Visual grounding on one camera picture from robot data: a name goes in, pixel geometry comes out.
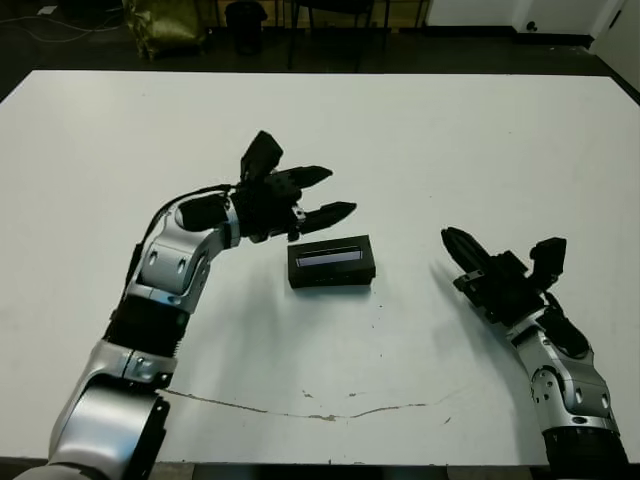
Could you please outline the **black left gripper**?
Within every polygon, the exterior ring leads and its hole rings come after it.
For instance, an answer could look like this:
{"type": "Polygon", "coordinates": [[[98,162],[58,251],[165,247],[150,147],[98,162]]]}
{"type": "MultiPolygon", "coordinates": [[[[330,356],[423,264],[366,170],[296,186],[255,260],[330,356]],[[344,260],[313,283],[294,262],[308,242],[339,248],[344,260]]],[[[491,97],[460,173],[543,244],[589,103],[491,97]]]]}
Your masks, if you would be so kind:
{"type": "Polygon", "coordinates": [[[302,197],[302,190],[312,187],[332,176],[333,172],[322,166],[304,166],[272,173],[261,180],[239,184],[231,194],[231,201],[238,218],[240,236],[253,243],[285,235],[296,241],[301,234],[327,229],[349,216],[357,204],[333,202],[319,209],[306,212],[299,225],[295,212],[302,197]]]}

